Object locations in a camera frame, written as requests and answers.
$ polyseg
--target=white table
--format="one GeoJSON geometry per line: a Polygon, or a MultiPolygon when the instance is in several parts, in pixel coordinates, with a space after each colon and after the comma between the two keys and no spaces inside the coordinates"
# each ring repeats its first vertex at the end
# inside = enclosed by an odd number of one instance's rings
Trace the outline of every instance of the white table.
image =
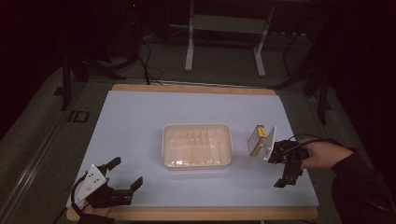
{"type": "MultiPolygon", "coordinates": [[[[296,186],[274,187],[283,164],[248,155],[257,124],[276,125],[276,141],[293,135],[284,107],[270,90],[117,85],[106,98],[78,177],[91,164],[115,157],[108,185],[144,183],[130,206],[113,208],[119,220],[314,219],[318,198],[307,171],[296,186]],[[162,159],[162,131],[170,123],[226,123],[233,159],[225,169],[169,171],[162,159]]],[[[67,216],[78,220],[73,209],[67,216]]]]}

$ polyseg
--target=table leg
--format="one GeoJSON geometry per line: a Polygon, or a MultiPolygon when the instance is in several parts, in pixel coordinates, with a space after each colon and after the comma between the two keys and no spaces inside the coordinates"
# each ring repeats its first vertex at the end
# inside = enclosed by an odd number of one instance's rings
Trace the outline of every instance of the table leg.
{"type": "Polygon", "coordinates": [[[262,64],[262,46],[264,45],[265,37],[267,37],[268,35],[268,30],[270,28],[271,19],[274,15],[274,11],[275,11],[275,7],[271,7],[270,12],[268,13],[267,21],[262,28],[260,43],[257,47],[253,49],[259,77],[265,76],[264,65],[262,64]]]}
{"type": "Polygon", "coordinates": [[[184,67],[186,72],[190,72],[192,70],[192,59],[194,56],[193,34],[194,34],[194,1],[190,0],[189,46],[187,48],[186,65],[184,67]]]}

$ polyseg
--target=metal stand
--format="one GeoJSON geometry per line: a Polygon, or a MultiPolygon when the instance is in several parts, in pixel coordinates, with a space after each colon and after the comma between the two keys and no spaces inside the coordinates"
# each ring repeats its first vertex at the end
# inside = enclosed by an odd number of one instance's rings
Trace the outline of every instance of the metal stand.
{"type": "Polygon", "coordinates": [[[187,57],[185,70],[190,72],[192,70],[192,60],[194,54],[194,29],[197,30],[211,30],[222,32],[237,32],[245,34],[258,34],[261,36],[257,47],[253,49],[254,58],[256,61],[257,71],[259,77],[265,76],[264,66],[262,63],[262,46],[265,37],[268,35],[271,19],[274,15],[275,7],[272,6],[266,20],[244,19],[221,16],[208,16],[194,14],[194,1],[190,1],[190,24],[189,24],[189,45],[187,48],[187,57]]]}

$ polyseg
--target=rectangular tray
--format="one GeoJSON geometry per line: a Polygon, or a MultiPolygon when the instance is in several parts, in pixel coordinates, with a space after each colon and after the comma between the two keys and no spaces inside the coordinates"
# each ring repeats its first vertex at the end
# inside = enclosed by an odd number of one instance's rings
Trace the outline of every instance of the rectangular tray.
{"type": "Polygon", "coordinates": [[[233,157],[226,124],[169,124],[163,128],[163,163],[169,170],[224,168],[233,157]]]}

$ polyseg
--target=yellow box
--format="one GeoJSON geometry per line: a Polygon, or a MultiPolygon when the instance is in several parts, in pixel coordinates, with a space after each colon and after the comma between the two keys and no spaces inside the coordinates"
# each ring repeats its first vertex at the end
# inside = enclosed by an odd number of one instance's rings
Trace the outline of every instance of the yellow box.
{"type": "Polygon", "coordinates": [[[257,125],[253,131],[253,134],[247,141],[248,152],[251,157],[257,156],[262,149],[262,143],[267,137],[264,129],[264,125],[257,125]]]}

